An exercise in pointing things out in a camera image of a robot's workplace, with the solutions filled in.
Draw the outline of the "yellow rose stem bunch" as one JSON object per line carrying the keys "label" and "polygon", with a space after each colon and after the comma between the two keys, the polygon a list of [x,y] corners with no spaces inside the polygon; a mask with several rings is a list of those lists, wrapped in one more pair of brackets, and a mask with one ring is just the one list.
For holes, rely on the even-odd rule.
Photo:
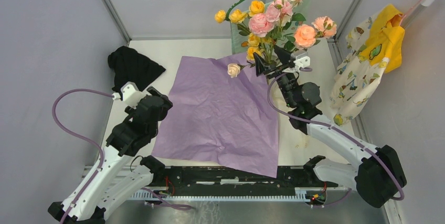
{"label": "yellow rose stem bunch", "polygon": [[267,61],[271,59],[271,50],[276,41],[273,33],[281,22],[280,10],[274,3],[266,5],[262,1],[254,0],[247,11],[235,9],[229,14],[221,9],[214,15],[214,20],[218,23],[229,21],[236,24],[241,35],[248,37],[248,62],[254,61],[254,54],[264,57]]}

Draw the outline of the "small pink rose stem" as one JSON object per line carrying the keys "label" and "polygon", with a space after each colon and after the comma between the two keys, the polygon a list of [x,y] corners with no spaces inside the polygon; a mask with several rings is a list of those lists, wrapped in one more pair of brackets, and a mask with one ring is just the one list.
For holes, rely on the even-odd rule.
{"label": "small pink rose stem", "polygon": [[306,21],[303,14],[295,10],[300,0],[273,0],[268,5],[253,1],[249,7],[247,24],[247,60],[253,62],[259,55],[268,64],[275,61],[274,46],[283,46],[293,51],[296,39],[291,32],[292,26]]}

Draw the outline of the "single pale pink bud stem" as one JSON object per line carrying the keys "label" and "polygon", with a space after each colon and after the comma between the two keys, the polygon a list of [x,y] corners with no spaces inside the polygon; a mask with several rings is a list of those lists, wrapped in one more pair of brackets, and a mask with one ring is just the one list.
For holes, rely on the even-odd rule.
{"label": "single pale pink bud stem", "polygon": [[227,74],[231,77],[231,78],[235,78],[237,77],[241,71],[246,68],[252,68],[254,67],[255,64],[251,63],[251,62],[247,62],[247,65],[241,65],[241,64],[237,64],[237,63],[230,63],[227,65]]}

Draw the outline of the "large pink rose stem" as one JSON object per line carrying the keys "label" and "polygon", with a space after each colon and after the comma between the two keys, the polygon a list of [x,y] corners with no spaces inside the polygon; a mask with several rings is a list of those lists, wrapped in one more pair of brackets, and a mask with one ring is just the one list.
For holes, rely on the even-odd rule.
{"label": "large pink rose stem", "polygon": [[310,25],[299,25],[291,36],[287,36],[284,49],[290,52],[308,50],[317,45],[321,38],[332,38],[337,33],[337,23],[328,16],[317,17]]}

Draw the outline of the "black cloth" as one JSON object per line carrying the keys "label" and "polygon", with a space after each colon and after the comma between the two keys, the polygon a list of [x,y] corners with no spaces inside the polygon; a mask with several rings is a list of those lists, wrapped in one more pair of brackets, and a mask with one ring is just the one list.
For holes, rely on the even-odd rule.
{"label": "black cloth", "polygon": [[127,82],[133,82],[142,91],[166,71],[157,62],[127,46],[112,52],[107,61],[115,73],[112,90],[120,96],[123,96],[121,88]]}

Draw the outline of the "purple wrapping paper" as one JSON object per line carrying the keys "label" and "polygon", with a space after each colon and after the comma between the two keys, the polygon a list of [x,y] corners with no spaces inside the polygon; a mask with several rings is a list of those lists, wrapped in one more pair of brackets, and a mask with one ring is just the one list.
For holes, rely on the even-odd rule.
{"label": "purple wrapping paper", "polygon": [[268,103],[268,84],[245,65],[245,53],[220,59],[183,56],[168,98],[173,106],[160,123],[152,154],[159,158],[215,162],[276,177],[278,114]]}

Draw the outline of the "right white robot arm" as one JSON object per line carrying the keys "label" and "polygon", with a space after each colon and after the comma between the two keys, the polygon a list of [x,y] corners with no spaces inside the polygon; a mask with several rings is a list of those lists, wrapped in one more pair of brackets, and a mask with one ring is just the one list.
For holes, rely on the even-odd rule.
{"label": "right white robot arm", "polygon": [[309,186],[333,182],[357,192],[370,206],[382,207],[389,200],[405,198],[407,180],[397,152],[390,146],[377,147],[341,130],[317,108],[322,102],[320,86],[300,84],[300,72],[311,71],[307,52],[295,55],[274,47],[280,65],[267,63],[253,53],[256,75],[271,80],[268,104],[289,118],[292,127],[326,144],[347,160],[334,162],[324,156],[310,159],[303,168],[303,180]]}

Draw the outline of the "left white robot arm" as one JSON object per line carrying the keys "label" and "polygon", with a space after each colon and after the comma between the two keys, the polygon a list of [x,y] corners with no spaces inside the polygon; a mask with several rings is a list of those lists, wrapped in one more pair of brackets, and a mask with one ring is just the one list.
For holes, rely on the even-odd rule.
{"label": "left white robot arm", "polygon": [[109,216],[144,186],[160,185],[165,165],[153,156],[140,164],[120,182],[111,185],[121,169],[158,134],[158,124],[173,104],[154,87],[147,93],[128,82],[110,96],[126,104],[126,118],[117,124],[99,148],[99,157],[79,186],[65,200],[53,202],[48,213],[60,223],[105,223]]}

